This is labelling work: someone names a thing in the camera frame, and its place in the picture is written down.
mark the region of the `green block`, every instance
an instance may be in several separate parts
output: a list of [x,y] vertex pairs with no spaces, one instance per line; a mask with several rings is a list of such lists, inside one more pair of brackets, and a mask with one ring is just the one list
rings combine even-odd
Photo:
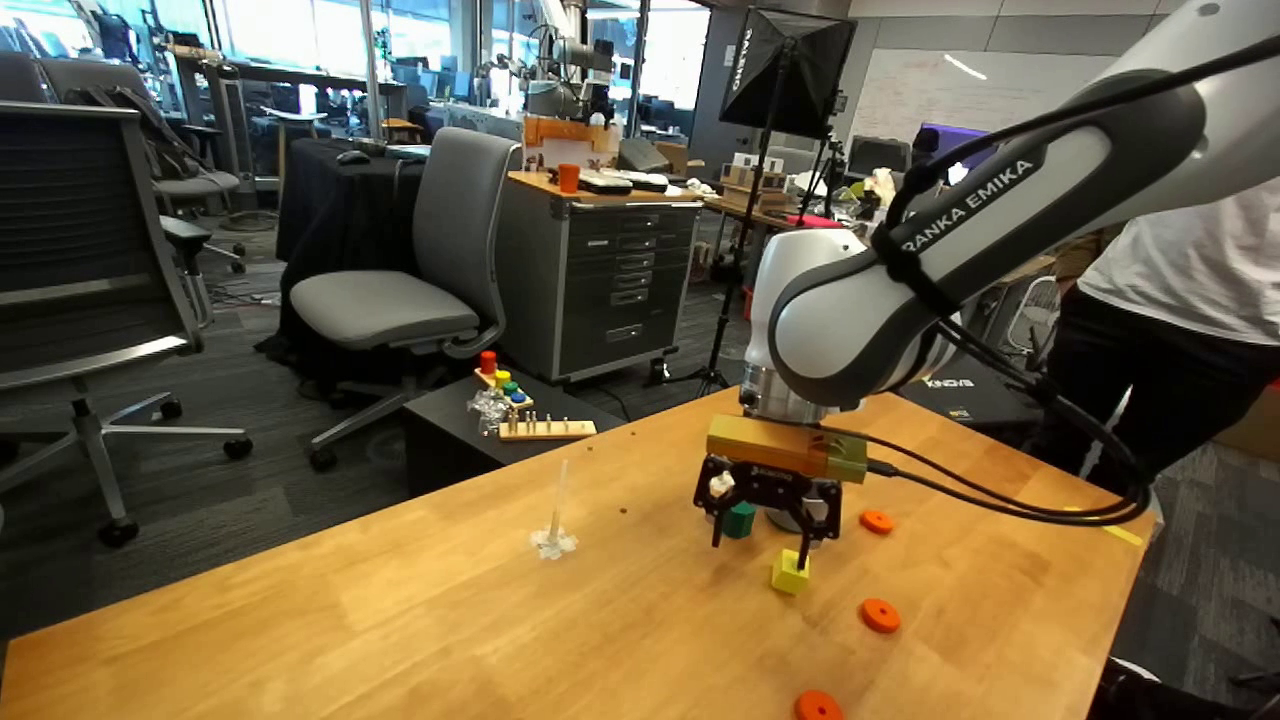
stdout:
[[733,539],[742,539],[751,534],[751,521],[755,520],[755,506],[750,502],[739,502],[724,514],[723,533]]
[[813,559],[804,564],[804,570],[796,569],[800,553],[794,550],[783,550],[773,560],[773,577],[769,584],[773,589],[790,594],[800,594],[800,591],[809,587],[809,569],[813,568]]

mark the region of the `softbox light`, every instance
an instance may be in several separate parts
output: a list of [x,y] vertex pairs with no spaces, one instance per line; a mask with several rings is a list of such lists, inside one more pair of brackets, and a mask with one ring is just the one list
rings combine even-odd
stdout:
[[763,128],[778,87],[783,47],[794,50],[782,79],[773,129],[822,138],[836,101],[840,73],[858,23],[786,10],[751,8],[737,38],[737,58],[724,90],[721,120]]

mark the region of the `orange cup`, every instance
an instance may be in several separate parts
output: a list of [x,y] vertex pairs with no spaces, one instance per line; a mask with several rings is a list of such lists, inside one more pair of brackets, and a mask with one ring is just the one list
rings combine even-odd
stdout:
[[582,168],[570,163],[561,163],[558,169],[561,177],[561,192],[577,192],[577,174],[582,170]]

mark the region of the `computer mouse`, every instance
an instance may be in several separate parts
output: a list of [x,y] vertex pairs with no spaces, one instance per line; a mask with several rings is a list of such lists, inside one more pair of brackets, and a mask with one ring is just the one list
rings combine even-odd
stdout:
[[369,155],[365,155],[360,150],[348,150],[342,155],[338,155],[339,165],[364,165],[369,161]]

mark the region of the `yellow cube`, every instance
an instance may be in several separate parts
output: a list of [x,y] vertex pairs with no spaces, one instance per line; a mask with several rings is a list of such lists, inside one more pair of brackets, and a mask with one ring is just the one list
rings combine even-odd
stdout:
[[813,566],[813,557],[805,560],[804,570],[796,568],[800,553],[794,550],[783,550],[773,560],[773,578],[769,584],[773,589],[790,594],[800,594],[800,591],[809,585],[809,568]]

